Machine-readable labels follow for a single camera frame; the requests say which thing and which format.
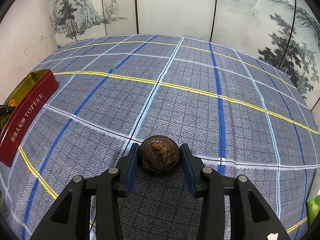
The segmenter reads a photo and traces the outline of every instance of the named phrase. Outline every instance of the round object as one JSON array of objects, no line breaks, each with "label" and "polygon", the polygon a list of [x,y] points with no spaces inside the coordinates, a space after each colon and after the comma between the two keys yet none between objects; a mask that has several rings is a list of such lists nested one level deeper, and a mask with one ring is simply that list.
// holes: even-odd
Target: round object
[{"label": "round object", "polygon": [[153,176],[167,176],[180,163],[178,145],[169,137],[154,135],[145,139],[139,148],[139,166]]},{"label": "round object", "polygon": [[74,182],[80,182],[81,179],[82,179],[82,177],[80,175],[76,175],[76,176],[73,177],[73,181]]},{"label": "round object", "polygon": [[15,99],[11,99],[8,103],[8,106],[17,106],[17,105],[18,105],[18,103]]},{"label": "round object", "polygon": [[204,167],[202,170],[204,173],[211,173],[212,172],[212,169],[210,167]]},{"label": "round object", "polygon": [[111,173],[111,174],[115,174],[117,172],[118,172],[118,168],[116,168],[116,167],[112,167],[109,169],[109,173]]},{"label": "round object", "polygon": [[239,176],[239,181],[246,182],[247,180],[248,180],[248,179],[247,179],[246,176],[244,176],[244,175],[240,175],[240,176]]}]

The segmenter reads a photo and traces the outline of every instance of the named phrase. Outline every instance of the tree painting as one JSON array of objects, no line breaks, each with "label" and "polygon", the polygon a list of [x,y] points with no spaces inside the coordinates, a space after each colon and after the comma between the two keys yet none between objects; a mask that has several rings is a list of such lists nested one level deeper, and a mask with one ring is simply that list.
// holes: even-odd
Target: tree painting
[{"label": "tree painting", "polygon": [[66,26],[66,28],[67,28],[66,38],[73,39],[74,33],[72,30],[71,21],[75,20],[75,16],[73,13],[77,10],[77,8],[73,8],[70,3],[68,6],[68,0],[62,0],[60,5],[61,5],[61,8],[59,10],[60,17],[57,19],[57,25]]},{"label": "tree painting", "polygon": [[[259,57],[259,59],[269,63],[274,67],[278,67],[288,43],[291,26],[276,13],[274,15],[270,15],[270,18],[280,27],[278,34],[269,34],[272,39],[271,43],[276,45],[277,48],[274,51],[268,47],[266,47],[264,50],[258,49],[259,54],[263,56]],[[309,78],[306,76],[306,74],[309,74],[311,71],[311,81],[319,82],[319,76],[318,71],[316,70],[315,62],[316,52],[312,47],[309,48],[304,42],[302,43],[302,46],[296,43],[294,40],[294,35],[296,35],[296,31],[293,28],[288,49],[279,70],[286,73],[290,77],[292,83],[299,90],[302,97],[306,99],[306,93],[308,91],[312,91],[314,88],[313,85],[309,83]]]},{"label": "tree painting", "polygon": [[117,16],[119,12],[118,0],[111,0],[109,4],[104,4],[104,13],[108,16],[108,20],[111,19],[112,15]]}]

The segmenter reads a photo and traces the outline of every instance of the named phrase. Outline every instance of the green package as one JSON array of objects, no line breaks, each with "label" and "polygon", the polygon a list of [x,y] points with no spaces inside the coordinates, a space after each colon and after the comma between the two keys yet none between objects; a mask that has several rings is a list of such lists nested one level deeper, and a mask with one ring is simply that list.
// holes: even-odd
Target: green package
[{"label": "green package", "polygon": [[312,181],[311,190],[307,199],[309,226],[315,220],[320,211],[320,169],[316,170]]}]

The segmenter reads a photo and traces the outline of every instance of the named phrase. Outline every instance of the metal screw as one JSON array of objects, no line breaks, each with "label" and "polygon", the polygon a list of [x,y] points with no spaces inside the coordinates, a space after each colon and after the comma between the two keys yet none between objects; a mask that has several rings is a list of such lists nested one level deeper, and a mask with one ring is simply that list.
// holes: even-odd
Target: metal screw
[{"label": "metal screw", "polygon": [[82,180],[82,177],[80,175],[74,176],[73,181],[74,182],[80,182]]},{"label": "metal screw", "polygon": [[115,174],[117,172],[118,172],[118,168],[116,168],[116,167],[112,167],[109,169],[109,173],[111,173],[111,174]]},{"label": "metal screw", "polygon": [[212,169],[210,167],[204,167],[202,170],[204,173],[211,173],[212,172]]},{"label": "metal screw", "polygon": [[246,176],[244,176],[244,175],[240,175],[240,176],[239,176],[239,181],[246,182],[247,180],[248,180],[248,179],[247,179]]}]

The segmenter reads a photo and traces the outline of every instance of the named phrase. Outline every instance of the mountain painting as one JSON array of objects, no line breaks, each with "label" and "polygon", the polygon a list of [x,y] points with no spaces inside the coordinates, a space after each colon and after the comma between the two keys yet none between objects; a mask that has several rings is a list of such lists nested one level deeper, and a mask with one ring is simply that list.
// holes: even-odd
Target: mountain painting
[{"label": "mountain painting", "polygon": [[309,108],[319,86],[320,25],[294,0],[218,0],[212,42],[258,57],[286,73]]},{"label": "mountain painting", "polygon": [[59,45],[71,40],[106,36],[111,22],[126,20],[120,17],[119,0],[105,0],[103,12],[94,8],[92,0],[48,0],[50,20]]}]

